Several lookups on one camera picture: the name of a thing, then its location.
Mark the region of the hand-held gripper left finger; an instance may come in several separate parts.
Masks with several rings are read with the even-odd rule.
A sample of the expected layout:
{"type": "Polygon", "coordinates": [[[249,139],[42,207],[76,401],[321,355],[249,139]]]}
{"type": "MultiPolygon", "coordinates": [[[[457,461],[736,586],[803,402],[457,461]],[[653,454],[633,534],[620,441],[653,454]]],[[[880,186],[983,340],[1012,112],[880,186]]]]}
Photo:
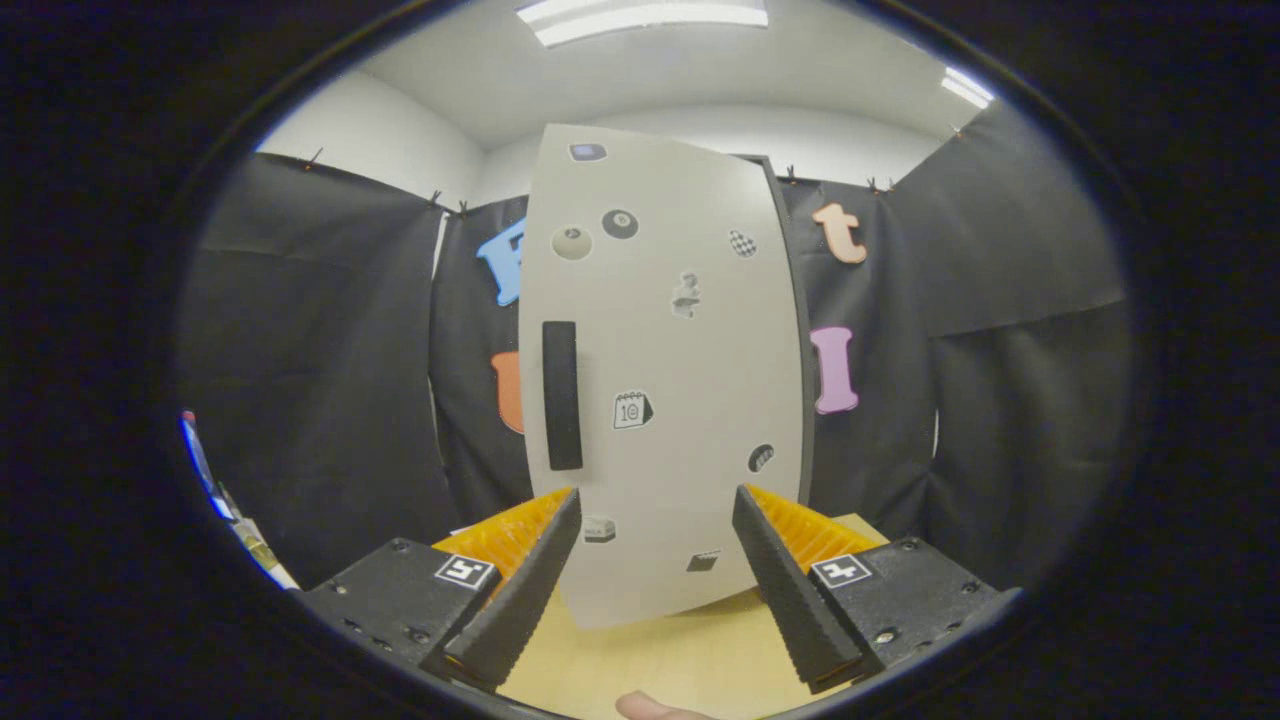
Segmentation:
{"type": "Polygon", "coordinates": [[[434,544],[390,539],[298,598],[378,657],[493,692],[538,629],[581,523],[579,491],[564,487],[434,544]]]}

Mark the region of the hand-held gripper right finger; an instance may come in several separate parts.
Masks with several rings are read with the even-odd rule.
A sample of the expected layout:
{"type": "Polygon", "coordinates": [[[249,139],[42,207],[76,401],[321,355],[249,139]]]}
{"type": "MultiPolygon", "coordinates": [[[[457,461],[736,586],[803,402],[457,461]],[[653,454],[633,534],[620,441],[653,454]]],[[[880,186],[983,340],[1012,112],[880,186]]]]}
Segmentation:
{"type": "Polygon", "coordinates": [[[920,664],[1020,597],[916,537],[878,542],[742,484],[732,525],[797,678],[820,693],[920,664]]]}

